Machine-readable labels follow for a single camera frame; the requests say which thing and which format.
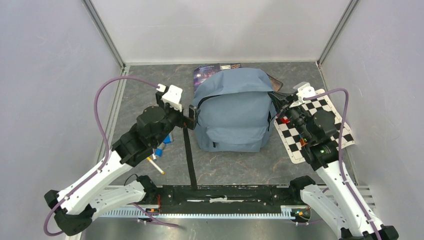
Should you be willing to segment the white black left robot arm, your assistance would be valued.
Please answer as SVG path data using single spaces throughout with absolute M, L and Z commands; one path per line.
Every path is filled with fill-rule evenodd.
M 74 236 L 113 208 L 140 201 L 151 204 L 156 200 L 157 190 L 148 177 L 133 181 L 127 188 L 121 187 L 101 194 L 117 177 L 150 157 L 174 128 L 195 128 L 198 116 L 196 106 L 190 105 L 189 114 L 185 116 L 179 98 L 172 100 L 165 93 L 158 92 L 156 102 L 156 105 L 147 107 L 136 118 L 130 130 L 80 179 L 63 190 L 51 189 L 45 193 L 44 199 L 50 208 L 43 226 L 46 235 L 54 236 L 54 233 L 48 231 L 51 217 L 60 229 L 58 235 Z

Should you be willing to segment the blue fabric backpack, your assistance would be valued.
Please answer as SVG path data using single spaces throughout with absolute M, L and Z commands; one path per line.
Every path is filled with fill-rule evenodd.
M 257 153 L 269 140 L 276 110 L 273 86 L 259 68 L 221 70 L 201 83 L 191 102 L 197 117 L 193 130 L 206 152 Z

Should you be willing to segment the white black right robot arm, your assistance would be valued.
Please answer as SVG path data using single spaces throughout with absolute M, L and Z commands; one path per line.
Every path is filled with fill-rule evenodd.
M 300 93 L 268 93 L 278 117 L 286 117 L 300 137 L 305 161 L 324 181 L 333 199 L 329 199 L 309 176 L 290 182 L 289 199 L 305 203 L 321 217 L 339 240 L 397 240 L 399 233 L 385 225 L 366 203 L 342 161 L 341 145 L 331 138 L 342 136 L 343 124 L 336 124 L 336 114 L 318 109 L 309 113 Z

